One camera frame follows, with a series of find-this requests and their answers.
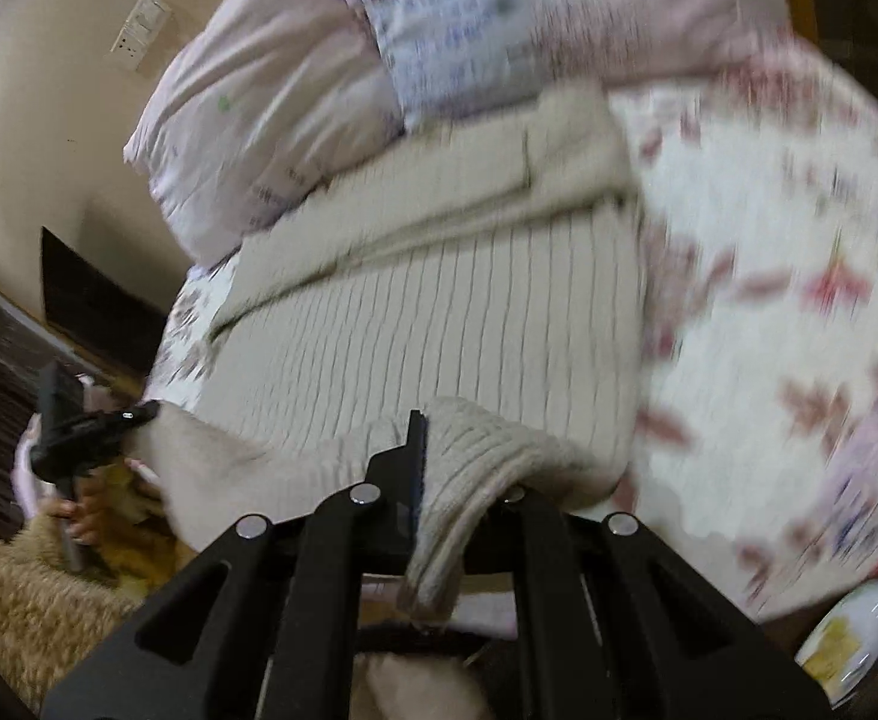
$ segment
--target white switch plate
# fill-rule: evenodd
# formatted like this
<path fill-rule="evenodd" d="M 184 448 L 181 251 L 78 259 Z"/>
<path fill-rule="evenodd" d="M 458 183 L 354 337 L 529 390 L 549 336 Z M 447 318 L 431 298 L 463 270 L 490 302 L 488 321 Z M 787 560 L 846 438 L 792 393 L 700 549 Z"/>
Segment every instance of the white switch plate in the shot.
<path fill-rule="evenodd" d="M 171 15 L 172 9 L 162 0 L 138 0 L 112 44 L 113 61 L 135 71 Z"/>

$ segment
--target beige wall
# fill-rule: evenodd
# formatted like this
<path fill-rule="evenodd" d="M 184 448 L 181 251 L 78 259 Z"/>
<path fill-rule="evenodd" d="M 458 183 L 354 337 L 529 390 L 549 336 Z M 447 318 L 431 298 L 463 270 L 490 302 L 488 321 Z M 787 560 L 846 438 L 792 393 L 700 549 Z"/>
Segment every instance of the beige wall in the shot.
<path fill-rule="evenodd" d="M 122 146 L 221 0 L 165 0 L 173 20 L 133 74 L 107 53 L 135 1 L 0 0 L 0 291 L 37 317 L 42 225 L 162 309 L 188 266 Z"/>

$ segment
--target wall socket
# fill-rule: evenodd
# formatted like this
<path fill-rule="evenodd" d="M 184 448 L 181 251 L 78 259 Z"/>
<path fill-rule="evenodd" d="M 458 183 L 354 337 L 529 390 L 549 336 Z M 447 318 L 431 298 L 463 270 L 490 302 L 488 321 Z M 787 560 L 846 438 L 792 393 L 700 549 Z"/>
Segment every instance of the wall socket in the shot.
<path fill-rule="evenodd" d="M 135 71 L 171 15 L 172 9 L 162 0 L 138 0 L 112 44 L 112 60 Z"/>

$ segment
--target white bed sheet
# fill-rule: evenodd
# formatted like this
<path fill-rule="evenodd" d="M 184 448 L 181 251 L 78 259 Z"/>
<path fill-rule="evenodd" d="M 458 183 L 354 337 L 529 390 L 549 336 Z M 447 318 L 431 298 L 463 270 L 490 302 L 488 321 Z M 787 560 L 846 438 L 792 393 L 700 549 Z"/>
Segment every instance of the white bed sheet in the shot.
<path fill-rule="evenodd" d="M 878 570 L 878 105 L 791 38 L 612 105 L 648 209 L 647 403 L 591 514 L 636 512 L 757 618 L 845 589 Z M 195 406 L 234 266 L 190 275 L 147 396 Z"/>

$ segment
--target silver rivet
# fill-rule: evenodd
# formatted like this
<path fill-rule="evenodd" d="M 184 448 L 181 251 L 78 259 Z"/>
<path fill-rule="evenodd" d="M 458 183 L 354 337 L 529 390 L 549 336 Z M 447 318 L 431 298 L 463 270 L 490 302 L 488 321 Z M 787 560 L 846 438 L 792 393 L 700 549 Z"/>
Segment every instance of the silver rivet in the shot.
<path fill-rule="evenodd" d="M 363 482 L 361 485 L 356 485 L 349 490 L 349 498 L 352 499 L 352 503 L 357 503 L 359 506 L 368 506 L 370 503 L 375 503 L 381 495 L 382 490 L 375 487 L 375 485 L 370 485 L 368 482 Z"/>
<path fill-rule="evenodd" d="M 507 493 L 505 493 L 505 497 L 502 499 L 502 503 L 519 503 L 522 498 L 525 497 L 524 488 L 520 488 L 519 485 L 516 485 L 514 488 L 511 488 Z"/>
<path fill-rule="evenodd" d="M 261 514 L 249 514 L 235 524 L 235 532 L 242 538 L 259 538 L 269 527 L 269 521 Z"/>
<path fill-rule="evenodd" d="M 639 522 L 632 514 L 613 514 L 609 517 L 609 530 L 616 536 L 634 536 L 639 532 Z"/>

